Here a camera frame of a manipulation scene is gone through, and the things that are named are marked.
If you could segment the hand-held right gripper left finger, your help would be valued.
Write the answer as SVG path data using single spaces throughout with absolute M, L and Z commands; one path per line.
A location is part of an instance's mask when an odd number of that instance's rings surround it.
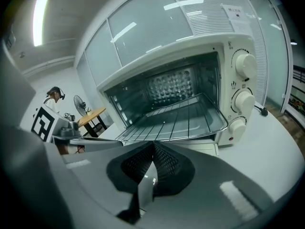
M 155 147 L 139 142 L 65 156 L 72 215 L 139 218 L 155 202 Z

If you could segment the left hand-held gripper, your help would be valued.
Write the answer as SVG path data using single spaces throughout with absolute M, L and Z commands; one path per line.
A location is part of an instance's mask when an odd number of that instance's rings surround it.
M 95 137 L 81 137 L 78 124 L 60 116 L 47 106 L 41 106 L 34 115 L 31 131 L 38 135 L 43 142 L 55 142 L 55 140 L 70 140 L 71 145 L 76 146 L 123 146 L 118 140 L 110 140 Z

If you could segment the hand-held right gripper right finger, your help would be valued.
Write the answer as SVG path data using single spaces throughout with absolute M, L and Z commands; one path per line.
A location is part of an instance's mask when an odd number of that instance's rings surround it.
M 180 193 L 155 198 L 141 227 L 239 227 L 271 206 L 262 187 L 222 159 L 165 146 L 192 162 L 194 177 Z

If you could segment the white toaster oven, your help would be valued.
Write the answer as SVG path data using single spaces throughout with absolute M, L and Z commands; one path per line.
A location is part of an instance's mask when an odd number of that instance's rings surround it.
M 214 156 L 237 143 L 245 131 L 232 135 L 229 125 L 242 118 L 247 128 L 252 110 L 242 114 L 235 99 L 241 91 L 255 96 L 257 81 L 236 71 L 240 54 L 256 58 L 251 36 L 215 33 L 162 46 L 117 70 L 97 87 L 116 139 L 171 142 Z

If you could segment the round wooden table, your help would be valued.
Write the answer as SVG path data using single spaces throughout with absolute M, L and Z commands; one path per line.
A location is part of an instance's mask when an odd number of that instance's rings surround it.
M 98 135 L 94 131 L 93 127 L 90 125 L 90 122 L 94 119 L 97 118 L 99 120 L 99 123 L 101 124 L 102 128 L 104 130 L 107 129 L 107 126 L 105 125 L 104 121 L 101 119 L 100 114 L 106 111 L 106 108 L 99 108 L 96 110 L 91 111 L 90 114 L 86 114 L 82 118 L 80 118 L 77 123 L 79 127 L 84 126 L 87 132 L 90 134 L 91 137 L 97 138 Z

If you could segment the black floor fan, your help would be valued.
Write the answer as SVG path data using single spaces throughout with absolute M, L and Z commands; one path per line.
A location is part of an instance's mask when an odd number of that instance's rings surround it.
M 78 113 L 81 116 L 86 116 L 86 114 L 87 114 L 86 103 L 78 95 L 74 96 L 73 101 L 74 101 L 74 106 L 75 106 L 76 110 L 78 111 Z

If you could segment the white display shelf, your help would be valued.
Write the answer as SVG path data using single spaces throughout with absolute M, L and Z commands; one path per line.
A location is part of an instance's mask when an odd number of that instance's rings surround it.
M 305 118 L 305 68 L 293 66 L 293 82 L 289 104 Z

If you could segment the long ceiling light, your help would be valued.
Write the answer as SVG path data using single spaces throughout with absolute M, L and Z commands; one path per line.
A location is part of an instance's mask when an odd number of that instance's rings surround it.
M 48 0 L 36 0 L 32 19 L 32 37 L 34 47 L 42 45 L 43 21 Z

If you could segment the white printed notice sheet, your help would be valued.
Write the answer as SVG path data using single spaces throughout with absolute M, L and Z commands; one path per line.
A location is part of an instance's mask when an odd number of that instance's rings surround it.
M 250 22 L 248 20 L 233 20 L 230 19 L 230 23 L 234 32 L 236 33 L 244 33 L 244 34 L 252 34 L 252 29 L 250 26 Z

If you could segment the white notice sheet with icon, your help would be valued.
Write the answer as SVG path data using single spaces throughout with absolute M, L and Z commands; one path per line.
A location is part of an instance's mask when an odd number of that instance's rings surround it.
M 247 21 L 247 17 L 241 6 L 222 4 L 222 7 L 229 20 Z

